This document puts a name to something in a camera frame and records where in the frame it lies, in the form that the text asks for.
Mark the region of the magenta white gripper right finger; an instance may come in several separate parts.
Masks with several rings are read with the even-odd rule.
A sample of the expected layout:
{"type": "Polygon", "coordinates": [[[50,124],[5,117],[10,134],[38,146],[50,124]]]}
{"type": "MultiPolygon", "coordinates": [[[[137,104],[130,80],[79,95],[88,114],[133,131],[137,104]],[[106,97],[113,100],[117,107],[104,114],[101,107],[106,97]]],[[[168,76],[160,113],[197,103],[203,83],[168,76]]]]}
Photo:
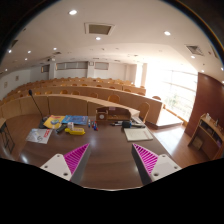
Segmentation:
{"type": "Polygon", "coordinates": [[[167,154],[157,155],[138,144],[132,145],[132,155],[144,185],[181,170],[167,154]]]}

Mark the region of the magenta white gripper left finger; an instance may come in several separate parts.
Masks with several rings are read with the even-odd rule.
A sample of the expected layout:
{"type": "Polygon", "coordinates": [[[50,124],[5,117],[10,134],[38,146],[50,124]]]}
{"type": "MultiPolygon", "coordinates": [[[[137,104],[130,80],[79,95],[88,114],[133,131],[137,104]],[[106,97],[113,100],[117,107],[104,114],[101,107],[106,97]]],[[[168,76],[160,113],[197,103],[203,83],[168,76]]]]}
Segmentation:
{"type": "Polygon", "coordinates": [[[65,155],[55,154],[41,169],[79,185],[90,153],[89,144],[84,144],[65,155]]]}

